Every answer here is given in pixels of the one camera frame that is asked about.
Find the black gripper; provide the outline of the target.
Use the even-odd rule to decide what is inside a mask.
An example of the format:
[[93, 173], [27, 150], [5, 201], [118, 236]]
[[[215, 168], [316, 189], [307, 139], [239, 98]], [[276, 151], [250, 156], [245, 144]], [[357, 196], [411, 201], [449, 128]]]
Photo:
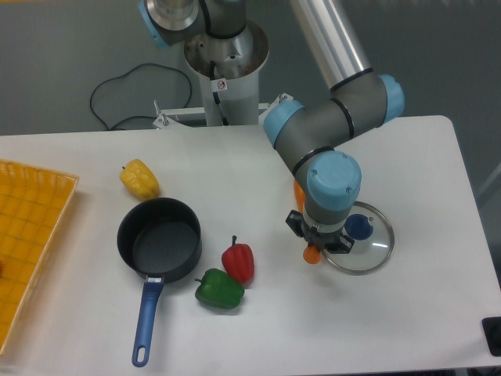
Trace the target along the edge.
[[332, 255], [346, 255], [351, 252], [355, 240], [347, 234], [342, 234], [343, 222], [330, 225], [303, 218], [301, 212], [291, 210], [286, 217], [286, 224], [293, 233], [310, 245], [315, 245], [320, 251], [326, 250]]

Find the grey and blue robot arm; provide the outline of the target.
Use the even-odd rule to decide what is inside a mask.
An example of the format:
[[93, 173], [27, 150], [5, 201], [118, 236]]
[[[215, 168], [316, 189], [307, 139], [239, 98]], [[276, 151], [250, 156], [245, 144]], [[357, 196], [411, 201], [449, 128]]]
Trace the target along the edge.
[[141, 1], [138, 7], [156, 44], [183, 44], [200, 80], [207, 125], [262, 124], [305, 193], [303, 209], [288, 215], [288, 226], [320, 251], [347, 254], [355, 239], [345, 222], [362, 175], [338, 147], [398, 117], [405, 97], [392, 76], [373, 72], [338, 1], [291, 6], [330, 99], [312, 109], [280, 100], [264, 113], [258, 110], [258, 75], [269, 43], [247, 18], [245, 2]]

